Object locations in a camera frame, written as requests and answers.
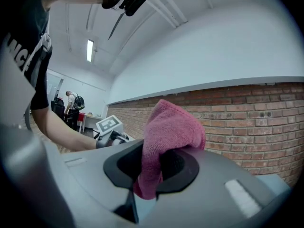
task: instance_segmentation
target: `white wall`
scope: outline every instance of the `white wall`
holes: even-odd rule
[[[85,108],[81,112],[92,112],[94,115],[101,114],[101,117],[106,117],[106,102],[113,76],[70,53],[62,53],[55,48],[47,72],[64,79],[58,97],[62,97],[65,107],[67,106],[66,91],[70,90],[85,100]]]
[[[304,81],[303,38],[265,7],[215,8],[149,44],[109,103],[231,85]]]

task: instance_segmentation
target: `pink cloth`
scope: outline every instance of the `pink cloth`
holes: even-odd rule
[[[156,187],[162,182],[160,155],[186,145],[204,149],[204,127],[191,114],[168,101],[160,100],[144,129],[142,172],[133,191],[141,198],[155,198]]]

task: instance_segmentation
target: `white ceiling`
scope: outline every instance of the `white ceiling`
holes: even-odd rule
[[[160,8],[155,1],[149,1]],[[160,1],[182,26],[182,19],[167,0]],[[208,3],[208,0],[174,0],[187,20],[194,19],[212,8],[252,1],[209,0]],[[55,3],[51,9],[52,44],[57,50],[68,50],[83,60],[86,58],[87,40],[93,40],[95,57],[92,63],[112,75],[119,74],[145,45],[175,29],[159,12],[148,3],[144,3],[132,17],[122,18],[113,36],[108,40],[120,14],[113,9],[105,10],[101,5],[93,5],[89,16],[90,8],[91,5],[66,4],[60,1]]]

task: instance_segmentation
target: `person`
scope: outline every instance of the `person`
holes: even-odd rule
[[[71,116],[72,123],[71,123],[70,127],[76,131],[79,110],[75,109],[74,101],[77,97],[77,94],[68,90],[68,91],[66,91],[66,96],[67,96],[68,105],[66,107],[65,115],[69,114]]]
[[[13,57],[17,66],[24,72],[30,82],[31,74],[39,52],[34,49],[42,35],[46,32],[49,11],[57,0],[14,0],[7,7],[5,0],[1,1],[3,23],[0,40],[2,46],[7,47],[10,53],[4,57]],[[104,8],[119,0],[63,0],[65,2],[83,4],[102,4]],[[48,108],[46,71],[52,50],[49,50],[40,65],[36,83],[36,93],[32,98],[30,108],[35,123],[41,132],[53,142],[73,151],[92,150],[96,148],[96,141],[69,128],[54,112]],[[31,61],[27,59],[34,54]]]

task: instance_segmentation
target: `ceiling light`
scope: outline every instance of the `ceiling light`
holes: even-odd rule
[[[87,41],[86,59],[87,59],[89,62],[92,62],[93,44],[94,44],[94,41],[92,41],[92,40],[88,40],[88,41]]]

